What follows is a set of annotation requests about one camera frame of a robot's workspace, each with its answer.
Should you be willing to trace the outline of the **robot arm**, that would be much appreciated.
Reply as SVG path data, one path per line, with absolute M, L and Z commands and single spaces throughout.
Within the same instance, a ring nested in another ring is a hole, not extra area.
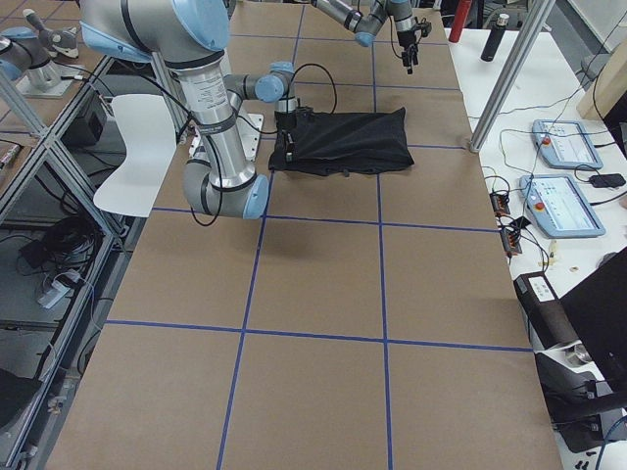
M 373 1 L 367 15 L 340 0 L 310 1 L 310 4 L 351 32 L 362 47 L 371 47 L 380 29 L 390 20 L 403 49 L 399 58 L 407 74 L 412 74 L 413 67 L 418 65 L 418 44 L 430 34 L 431 23 L 417 19 L 410 1 Z
M 246 158 L 236 120 L 244 100 L 292 99 L 293 64 L 274 63 L 265 75 L 223 74 L 229 17 L 221 1 L 83 1 L 80 11 L 88 47 L 132 62 L 158 53 L 178 78 L 205 149 L 184 170 L 189 206 L 210 215 L 261 217 L 269 182 Z

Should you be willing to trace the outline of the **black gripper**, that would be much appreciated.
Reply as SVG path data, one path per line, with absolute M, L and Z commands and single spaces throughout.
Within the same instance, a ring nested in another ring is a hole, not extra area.
M 397 38 L 399 45 L 403 48 L 401 59 L 407 74 L 413 74 L 413 68 L 417 65 L 417 45 L 420 40 L 420 33 L 417 30 L 398 31 Z
M 291 162 L 294 153 L 294 133 L 298 122 L 298 113 L 296 110 L 291 112 L 274 112 L 276 124 L 276 146 L 284 147 L 285 161 Z

